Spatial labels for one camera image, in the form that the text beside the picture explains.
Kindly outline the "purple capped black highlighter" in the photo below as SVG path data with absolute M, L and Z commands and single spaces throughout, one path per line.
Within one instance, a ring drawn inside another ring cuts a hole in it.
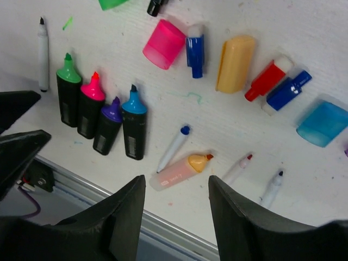
M 94 138 L 93 149 L 108 155 L 122 126 L 120 99 L 115 97 L 111 104 L 102 107 Z

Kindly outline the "pink highlighter cap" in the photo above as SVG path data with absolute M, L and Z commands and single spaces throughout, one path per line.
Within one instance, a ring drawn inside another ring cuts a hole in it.
M 161 19 L 142 53 L 155 66 L 168 70 L 183 49 L 185 38 L 186 35 L 171 22 Z

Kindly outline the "black thin marker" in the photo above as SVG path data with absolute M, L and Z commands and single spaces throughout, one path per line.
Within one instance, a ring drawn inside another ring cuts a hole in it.
M 260 198 L 260 205 L 269 209 L 275 200 L 283 183 L 284 171 L 279 170 L 269 181 L 263 195 Z

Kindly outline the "red marker cap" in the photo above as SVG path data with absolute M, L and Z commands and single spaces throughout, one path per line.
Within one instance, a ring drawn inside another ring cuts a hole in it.
M 294 67 L 294 62 L 286 55 L 279 55 L 272 59 L 264 70 L 252 81 L 251 87 L 245 94 L 249 102 L 257 97 L 266 95 L 272 90 Z

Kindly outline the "green highlighter cap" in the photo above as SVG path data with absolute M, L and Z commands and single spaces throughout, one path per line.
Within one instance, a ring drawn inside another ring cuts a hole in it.
M 103 11 L 107 11 L 126 3 L 128 0 L 98 0 Z

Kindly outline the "blue highlighter black body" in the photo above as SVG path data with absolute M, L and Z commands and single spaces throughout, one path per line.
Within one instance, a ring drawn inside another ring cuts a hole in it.
M 146 145 L 147 107 L 142 103 L 137 87 L 132 84 L 129 100 L 121 105 L 126 156 L 142 160 Z

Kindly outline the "blue capped thin marker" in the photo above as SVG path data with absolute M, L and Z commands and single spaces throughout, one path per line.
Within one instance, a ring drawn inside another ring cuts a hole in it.
M 172 140 L 172 142 L 169 144 L 167 150 L 163 154 L 158 167 L 157 167 L 157 173 L 160 173 L 171 161 L 171 159 L 176 155 L 176 153 L 179 151 L 179 149 L 184 145 L 186 142 L 189 134 L 190 134 L 191 128 L 188 125 L 185 125 L 181 127 L 175 138 Z
M 40 17 L 38 31 L 38 83 L 42 92 L 49 90 L 49 40 L 48 31 L 43 17 Z

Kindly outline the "orange highlighter cap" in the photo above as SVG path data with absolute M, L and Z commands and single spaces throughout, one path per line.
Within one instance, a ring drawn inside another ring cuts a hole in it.
M 224 42 L 215 90 L 226 94 L 241 91 L 256 48 L 256 40 L 249 35 L 238 35 Z

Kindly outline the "light blue highlighter cap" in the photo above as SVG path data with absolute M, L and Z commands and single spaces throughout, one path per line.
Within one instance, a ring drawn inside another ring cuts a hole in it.
M 305 114 L 296 132 L 307 142 L 324 148 L 345 128 L 347 128 L 347 109 L 322 100 Z

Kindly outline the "orange highlighter pen body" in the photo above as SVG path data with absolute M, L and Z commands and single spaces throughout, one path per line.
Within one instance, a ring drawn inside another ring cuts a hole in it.
M 203 172 L 212 154 L 192 154 L 156 173 L 150 179 L 150 186 L 156 191 L 170 188 Z

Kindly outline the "green capped black highlighter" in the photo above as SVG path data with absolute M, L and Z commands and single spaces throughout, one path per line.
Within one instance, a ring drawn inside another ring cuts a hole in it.
M 64 66 L 56 71 L 61 121 L 70 126 L 78 126 L 79 92 L 82 77 L 76 71 L 71 54 L 66 53 Z

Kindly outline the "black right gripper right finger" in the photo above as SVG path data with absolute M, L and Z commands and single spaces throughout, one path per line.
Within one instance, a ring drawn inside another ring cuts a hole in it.
M 305 225 L 258 205 L 217 176 L 208 182 L 221 260 L 347 260 L 347 221 Z

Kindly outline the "red thin marker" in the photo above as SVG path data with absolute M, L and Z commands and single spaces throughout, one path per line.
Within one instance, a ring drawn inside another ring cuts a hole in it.
M 251 162 L 253 154 L 248 154 L 243 159 L 236 162 L 223 176 L 222 180 L 231 186 L 234 181 L 244 172 Z

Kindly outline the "black marker cap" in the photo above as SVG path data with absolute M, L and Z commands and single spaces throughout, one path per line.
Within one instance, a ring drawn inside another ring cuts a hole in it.
M 156 17 L 162 6 L 166 5 L 168 3 L 168 0 L 150 0 L 148 8 L 147 8 L 147 13 L 150 16 Z

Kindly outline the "pink capped black highlighter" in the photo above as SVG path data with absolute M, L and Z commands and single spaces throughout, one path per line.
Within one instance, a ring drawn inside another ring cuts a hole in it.
M 101 87 L 100 76 L 95 71 L 89 84 L 80 88 L 77 132 L 86 139 L 93 139 L 96 133 L 100 110 L 106 95 Z

